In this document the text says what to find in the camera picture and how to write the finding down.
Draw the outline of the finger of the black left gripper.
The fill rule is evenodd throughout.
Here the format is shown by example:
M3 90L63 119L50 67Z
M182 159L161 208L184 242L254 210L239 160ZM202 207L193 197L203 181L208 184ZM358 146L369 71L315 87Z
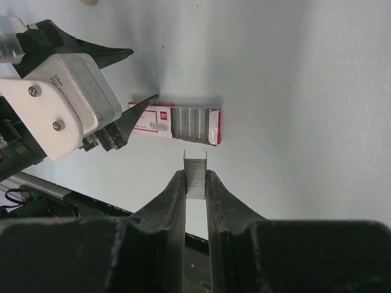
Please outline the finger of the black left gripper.
M99 69L123 61L134 54L134 51L130 48L109 48L76 38L59 27L57 30L64 41L63 47L58 52L88 54L93 58Z
M119 150L126 146L129 137L141 118L141 115L145 112L146 108L151 106L159 95L153 95L133 107L124 111L119 119L105 126L102 131L102 147L106 150Z

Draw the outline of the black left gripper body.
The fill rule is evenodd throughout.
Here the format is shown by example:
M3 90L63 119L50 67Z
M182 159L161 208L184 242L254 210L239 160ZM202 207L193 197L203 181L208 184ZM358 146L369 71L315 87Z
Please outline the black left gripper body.
M23 79L47 58L60 53L64 41L51 20L33 28L1 36L1 61L11 63ZM48 157L11 105L1 94L1 179L40 163Z

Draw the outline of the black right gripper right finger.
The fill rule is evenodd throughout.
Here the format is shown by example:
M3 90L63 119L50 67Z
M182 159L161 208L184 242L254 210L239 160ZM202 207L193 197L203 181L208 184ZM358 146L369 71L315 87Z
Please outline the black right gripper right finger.
M389 292L390 229L369 220L268 220L206 173L214 292Z

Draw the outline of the red white staple box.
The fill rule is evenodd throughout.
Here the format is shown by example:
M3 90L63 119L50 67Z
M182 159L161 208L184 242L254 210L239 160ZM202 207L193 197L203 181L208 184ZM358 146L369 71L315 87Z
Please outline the red white staple box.
M218 146L222 141L221 121L220 109L152 104L141 115L133 132Z

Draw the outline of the grey staple strip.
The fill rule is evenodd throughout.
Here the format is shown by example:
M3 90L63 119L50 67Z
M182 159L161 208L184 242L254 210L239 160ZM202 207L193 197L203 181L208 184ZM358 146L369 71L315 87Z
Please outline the grey staple strip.
M186 198L204 200L206 193L207 151L202 155L187 156L184 151Z

